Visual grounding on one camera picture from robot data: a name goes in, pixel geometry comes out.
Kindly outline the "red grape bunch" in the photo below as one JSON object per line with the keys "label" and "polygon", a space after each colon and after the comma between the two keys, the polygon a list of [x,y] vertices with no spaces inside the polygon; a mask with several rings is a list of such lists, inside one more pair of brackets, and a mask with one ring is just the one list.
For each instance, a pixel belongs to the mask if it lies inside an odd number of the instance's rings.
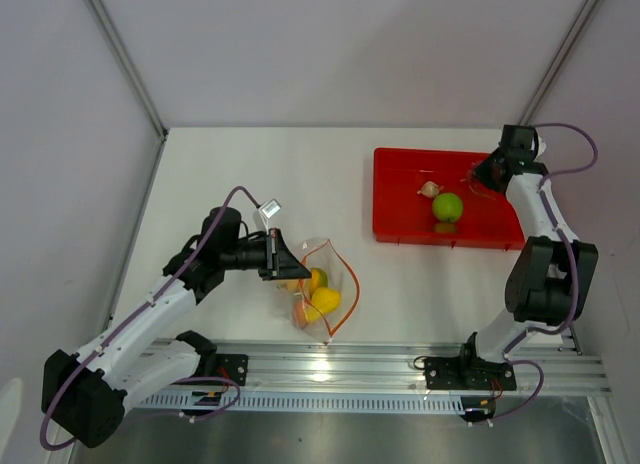
{"label": "red grape bunch", "polygon": [[475,196],[495,200],[496,195],[493,191],[489,190],[484,184],[480,182],[480,180],[475,176],[475,169],[480,164],[480,161],[475,161],[471,164],[469,169],[466,171],[464,177],[460,180],[461,183],[465,184],[472,194]]}

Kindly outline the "yellow-green mango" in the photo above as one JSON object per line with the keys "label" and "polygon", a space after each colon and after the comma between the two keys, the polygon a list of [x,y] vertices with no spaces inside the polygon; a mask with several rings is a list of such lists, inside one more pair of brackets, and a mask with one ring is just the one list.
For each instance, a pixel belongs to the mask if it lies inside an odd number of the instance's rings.
{"label": "yellow-green mango", "polygon": [[329,279],[327,273],[322,268],[313,267],[311,277],[305,281],[304,289],[307,294],[312,297],[313,294],[321,288],[327,288]]}

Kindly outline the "yellow pear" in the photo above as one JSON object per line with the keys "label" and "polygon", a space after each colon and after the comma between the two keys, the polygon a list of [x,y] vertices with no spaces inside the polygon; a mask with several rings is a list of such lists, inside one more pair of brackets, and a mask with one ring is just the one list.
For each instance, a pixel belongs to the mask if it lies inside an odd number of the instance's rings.
{"label": "yellow pear", "polygon": [[341,304],[342,295],[331,288],[318,289],[311,300],[305,304],[305,314],[308,323],[323,319],[337,310]]}

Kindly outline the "clear orange-zip bag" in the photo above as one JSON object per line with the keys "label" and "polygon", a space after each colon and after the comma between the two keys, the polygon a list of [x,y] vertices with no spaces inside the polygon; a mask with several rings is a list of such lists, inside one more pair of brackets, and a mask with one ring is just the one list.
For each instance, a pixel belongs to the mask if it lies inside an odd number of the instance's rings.
{"label": "clear orange-zip bag", "polygon": [[311,277],[276,283],[284,313],[296,329],[327,345],[358,306],[359,279],[329,238],[302,241],[293,247],[293,254]]}

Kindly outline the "pink peach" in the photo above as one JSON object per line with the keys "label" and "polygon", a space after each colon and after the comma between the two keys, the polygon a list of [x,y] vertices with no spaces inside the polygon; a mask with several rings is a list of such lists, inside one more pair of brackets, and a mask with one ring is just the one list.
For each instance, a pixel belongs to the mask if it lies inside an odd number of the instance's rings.
{"label": "pink peach", "polygon": [[304,329],[308,325],[305,314],[305,302],[303,300],[296,301],[292,308],[292,318],[294,324],[299,329]]}

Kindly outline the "yellow orange with leaf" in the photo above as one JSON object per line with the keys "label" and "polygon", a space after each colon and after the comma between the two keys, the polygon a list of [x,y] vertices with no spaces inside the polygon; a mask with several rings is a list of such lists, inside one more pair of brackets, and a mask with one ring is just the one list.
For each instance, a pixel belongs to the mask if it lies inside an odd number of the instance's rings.
{"label": "yellow orange with leaf", "polygon": [[292,294],[301,293],[304,288],[304,281],[300,279],[285,280],[280,287]]}

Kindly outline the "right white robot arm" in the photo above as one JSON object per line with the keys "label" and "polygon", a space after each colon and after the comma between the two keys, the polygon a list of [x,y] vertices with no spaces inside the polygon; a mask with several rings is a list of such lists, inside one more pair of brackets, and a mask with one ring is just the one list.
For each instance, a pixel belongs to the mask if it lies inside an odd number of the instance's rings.
{"label": "right white robot arm", "polygon": [[507,278],[505,308],[460,350],[458,379],[469,389],[508,388],[512,352],[531,337],[559,335],[579,317],[598,261],[597,248],[567,224],[552,192],[555,173],[540,162],[535,126],[505,125],[497,149],[473,170],[516,212],[525,244]]}

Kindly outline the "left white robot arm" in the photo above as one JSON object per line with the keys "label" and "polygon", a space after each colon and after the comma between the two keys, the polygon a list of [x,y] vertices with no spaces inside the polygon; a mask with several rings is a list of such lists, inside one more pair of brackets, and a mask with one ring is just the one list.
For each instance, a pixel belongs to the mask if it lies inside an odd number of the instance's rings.
{"label": "left white robot arm", "polygon": [[161,351],[149,346],[159,334],[195,309],[230,271],[258,273],[264,281],[300,280],[310,271],[288,249],[269,222],[280,211],[272,199],[254,212],[258,230],[240,233],[241,213],[221,206],[210,211],[162,270],[137,309],[73,353],[55,351],[45,362],[41,444],[48,450],[48,424],[55,422],[88,448],[104,443],[138,403],[173,384],[217,384],[239,388],[223,372],[217,346],[185,331]]}

